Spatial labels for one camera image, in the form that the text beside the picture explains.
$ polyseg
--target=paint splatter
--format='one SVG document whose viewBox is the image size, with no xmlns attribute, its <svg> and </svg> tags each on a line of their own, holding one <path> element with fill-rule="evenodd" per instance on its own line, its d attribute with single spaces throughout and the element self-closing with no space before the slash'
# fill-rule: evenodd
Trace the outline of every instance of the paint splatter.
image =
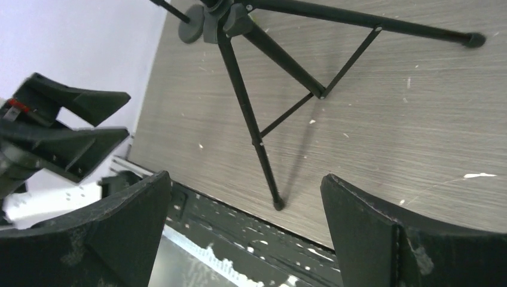
<svg viewBox="0 0 507 287">
<path fill-rule="evenodd" d="M 331 262 L 334 262 L 334 260 L 333 260 L 333 259 L 331 259 L 331 258 L 329 258 L 329 257 L 326 257 L 326 256 L 324 256 L 324 255 L 322 255 L 322 254 L 318 253 L 318 252 L 317 252 L 317 251 L 315 251 L 315 249 L 313 249 L 313 248 L 308 248 L 308 251 L 310 251 L 311 253 L 313 253 L 313 254 L 315 254 L 315 255 L 318 255 L 318 256 L 320 256 L 320 257 L 322 257 L 322 258 L 324 258 L 324 259 L 327 259 L 327 260 L 329 260 L 329 261 L 331 261 Z"/>
<path fill-rule="evenodd" d="M 478 178 L 480 176 L 492 177 L 492 176 L 496 176 L 496 175 L 489 175 L 488 173 L 484 173 L 484 172 L 481 172 L 481 173 L 468 173 L 467 175 L 464 175 L 463 178 Z"/>
</svg>

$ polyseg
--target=rubber foot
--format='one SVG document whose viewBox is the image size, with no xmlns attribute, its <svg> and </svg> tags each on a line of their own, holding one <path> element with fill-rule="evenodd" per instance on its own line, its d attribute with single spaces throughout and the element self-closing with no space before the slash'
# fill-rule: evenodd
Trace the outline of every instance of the rubber foot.
<svg viewBox="0 0 507 287">
<path fill-rule="evenodd" d="M 192 5 L 185 13 L 190 18 L 190 23 L 179 22 L 178 35 L 183 43 L 190 44 L 197 41 L 203 34 L 204 7 Z"/>
<path fill-rule="evenodd" d="M 278 201 L 273 201 L 273 206 L 276 209 L 276 211 L 280 211 L 285 207 L 285 202 L 283 199 L 278 199 Z"/>
<path fill-rule="evenodd" d="M 486 36 L 481 33 L 468 33 L 471 36 L 470 41 L 463 44 L 467 48 L 478 48 L 486 43 Z"/>
</svg>

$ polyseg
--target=black plastic part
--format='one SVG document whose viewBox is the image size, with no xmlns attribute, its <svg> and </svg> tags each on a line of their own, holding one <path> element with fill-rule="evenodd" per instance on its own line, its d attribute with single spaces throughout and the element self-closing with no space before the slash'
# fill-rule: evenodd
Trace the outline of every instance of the black plastic part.
<svg viewBox="0 0 507 287">
<path fill-rule="evenodd" d="M 102 187 L 102 198 L 104 198 L 115 193 L 122 192 L 126 188 L 137 184 L 141 180 L 142 178 L 140 178 L 137 174 L 129 170 L 123 170 L 118 172 L 115 176 L 102 178 L 98 185 Z"/>
<path fill-rule="evenodd" d="M 126 129 L 71 130 L 56 118 L 62 107 L 97 125 L 130 96 L 69 88 L 33 74 L 0 108 L 0 198 L 46 168 L 80 182 L 116 148 Z"/>
<path fill-rule="evenodd" d="M 273 201 L 273 206 L 276 209 L 276 211 L 280 211 L 285 208 L 285 201 L 283 199 L 278 199 L 278 201 Z"/>
<path fill-rule="evenodd" d="M 345 287 L 507 286 L 507 234 L 419 215 L 335 175 L 320 193 Z"/>
<path fill-rule="evenodd" d="M 281 124 L 285 119 L 287 119 L 290 115 L 292 115 L 295 111 L 297 111 L 300 107 L 302 107 L 306 102 L 308 102 L 311 98 L 313 98 L 313 93 L 309 93 L 304 98 L 302 98 L 299 102 L 297 102 L 294 106 L 284 112 L 279 118 L 274 120 L 269 126 L 267 126 L 264 130 L 261 131 L 261 137 L 267 136 L 275 127 Z"/>
<path fill-rule="evenodd" d="M 181 192 L 181 190 L 173 189 L 171 204 L 167 210 L 167 217 L 171 220 L 179 221 L 185 212 L 187 197 L 188 195 Z"/>
<path fill-rule="evenodd" d="M 203 40 L 205 43 L 218 44 L 221 41 L 228 41 L 227 37 L 219 39 L 218 34 L 223 32 L 225 16 L 233 4 L 234 0 L 217 0 L 214 6 L 207 6 L 204 9 Z"/>
<path fill-rule="evenodd" d="M 160 172 L 31 229 L 2 231 L 0 286 L 148 286 L 170 198 Z"/>
<path fill-rule="evenodd" d="M 254 28 L 254 21 L 248 16 L 248 10 L 243 4 L 231 6 L 229 16 L 224 24 L 224 32 L 229 37 L 235 37 L 250 32 Z"/>
<path fill-rule="evenodd" d="M 218 44 L 218 47 L 220 48 L 220 53 L 222 54 L 222 58 L 224 59 L 227 73 L 229 74 L 229 77 L 233 84 L 234 92 L 236 93 L 239 106 L 243 113 L 243 117 L 245 118 L 246 121 L 246 126 L 248 127 L 248 131 L 250 132 L 252 144 L 255 147 L 255 151 L 257 152 L 259 161 L 261 162 L 262 171 L 264 172 L 264 176 L 266 177 L 266 181 L 268 183 L 271 196 L 273 197 L 273 202 L 283 202 L 278 192 L 278 188 L 276 187 L 276 181 L 274 180 L 274 175 L 273 171 L 271 170 L 271 165 L 269 163 L 268 155 L 266 153 L 266 148 L 264 147 L 264 143 L 262 142 L 261 132 L 259 131 L 257 120 L 255 119 L 252 104 L 250 103 L 250 99 L 248 98 L 245 82 L 243 82 L 243 77 L 241 76 L 241 71 L 239 69 L 236 56 L 234 55 L 233 46 L 231 45 L 231 42 L 223 42 Z"/>
<path fill-rule="evenodd" d="M 45 126 L 53 124 L 56 120 L 55 109 L 58 112 L 64 107 L 94 127 L 112 116 L 130 100 L 129 94 L 124 92 L 71 88 L 38 73 L 30 76 L 13 98 L 27 105 L 31 112 L 47 121 L 48 124 L 44 124 Z"/>
<path fill-rule="evenodd" d="M 296 60 L 294 60 L 278 43 L 262 30 L 252 19 L 253 29 L 243 36 L 261 50 L 266 56 L 307 88 L 314 96 L 320 97 L 324 86 L 312 77 Z"/>
<path fill-rule="evenodd" d="M 471 41 L 471 36 L 476 34 L 434 28 L 397 19 L 390 19 L 386 17 L 296 0 L 242 0 L 242 2 L 245 5 L 249 4 L 257 9 L 299 15 L 355 26 L 362 26 L 371 29 L 377 26 L 381 26 L 384 30 L 389 32 L 396 32 L 441 41 L 456 42 L 463 45 L 469 43 Z"/>
<path fill-rule="evenodd" d="M 478 48 L 486 43 L 486 36 L 481 33 L 468 33 L 470 41 L 463 45 L 467 48 Z"/>
<path fill-rule="evenodd" d="M 204 7 L 192 5 L 185 15 L 190 19 L 189 23 L 181 21 L 178 26 L 178 36 L 183 43 L 190 44 L 197 41 L 203 34 Z"/>
<path fill-rule="evenodd" d="M 349 71 L 350 68 L 352 68 L 352 65 L 361 57 L 361 55 L 366 51 L 366 49 L 369 47 L 369 45 L 375 40 L 375 38 L 379 35 L 379 33 L 382 31 L 382 27 L 376 27 L 373 29 L 368 36 L 364 39 L 364 41 L 359 45 L 358 49 L 350 56 L 350 59 L 343 65 L 343 67 L 340 69 L 340 71 L 336 74 L 336 76 L 331 80 L 329 85 L 327 86 L 326 90 L 320 95 L 320 99 L 325 99 L 329 93 L 332 91 L 332 89 L 338 84 L 338 82 L 345 76 L 345 74 Z"/>
</svg>

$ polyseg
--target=white paint speck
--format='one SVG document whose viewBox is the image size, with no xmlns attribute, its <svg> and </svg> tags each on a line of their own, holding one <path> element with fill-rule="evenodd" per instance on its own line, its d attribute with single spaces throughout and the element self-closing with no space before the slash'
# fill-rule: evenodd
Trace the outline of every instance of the white paint speck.
<svg viewBox="0 0 507 287">
<path fill-rule="evenodd" d="M 320 257 L 324 258 L 324 259 L 327 259 L 327 260 L 329 260 L 329 261 L 331 261 L 331 262 L 334 262 L 334 260 L 333 260 L 333 259 L 331 259 L 331 258 L 329 258 L 329 257 L 326 257 L 326 256 L 324 256 L 324 255 L 322 255 L 322 254 L 318 253 L 318 252 L 317 252 L 317 251 L 315 251 L 315 249 L 313 249 L 313 248 L 308 248 L 308 251 L 310 251 L 311 253 L 316 254 L 316 255 L 318 255 L 318 256 L 320 256 Z"/>
<path fill-rule="evenodd" d="M 488 173 L 484 173 L 484 172 L 481 172 L 481 173 L 468 173 L 468 174 L 464 175 L 463 178 L 478 178 L 480 176 L 492 177 L 492 176 L 496 176 L 496 175 L 489 175 Z"/>
<path fill-rule="evenodd" d="M 295 286 L 298 280 L 299 279 L 297 277 L 290 275 L 289 278 L 287 279 L 287 283 L 289 283 L 291 286 Z"/>
</svg>

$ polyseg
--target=tripod brace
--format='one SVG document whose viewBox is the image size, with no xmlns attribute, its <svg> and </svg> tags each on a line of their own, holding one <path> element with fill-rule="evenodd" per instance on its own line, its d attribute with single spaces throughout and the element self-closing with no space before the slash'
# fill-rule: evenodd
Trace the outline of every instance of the tripod brace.
<svg viewBox="0 0 507 287">
<path fill-rule="evenodd" d="M 189 35 L 182 33 L 182 25 L 201 23 L 201 20 L 204 19 L 202 29 L 204 42 L 218 44 L 246 125 L 252 137 L 252 144 L 261 162 L 262 170 L 264 171 L 273 197 L 273 205 L 276 210 L 282 210 L 285 204 L 276 187 L 273 171 L 271 170 L 271 165 L 262 141 L 263 137 L 268 135 L 275 127 L 308 102 L 313 96 L 319 99 L 325 99 L 381 31 L 386 30 L 389 32 L 403 33 L 441 41 L 456 42 L 468 48 L 480 47 L 484 45 L 486 41 L 485 36 L 481 33 L 461 33 L 296 0 L 201 0 L 201 2 L 204 3 L 205 6 L 203 10 L 199 10 L 201 9 L 200 5 L 194 5 L 187 11 L 186 15 L 190 19 L 190 22 L 185 22 L 180 17 L 180 19 L 182 19 L 182 24 L 179 29 L 179 36 L 182 41 L 186 43 L 189 43 L 188 39 L 190 38 L 197 40 L 200 35 L 196 36 L 196 31 L 191 29 L 189 29 Z M 269 37 L 267 33 L 255 24 L 248 16 L 248 13 L 254 9 L 362 26 L 372 30 L 329 85 L 324 87 Z M 199 13 L 196 13 L 197 10 L 203 12 L 203 17 Z M 250 104 L 248 93 L 230 41 L 232 37 L 240 35 L 250 41 L 310 92 L 262 131 L 260 131 L 257 125 L 254 111 Z"/>
</svg>

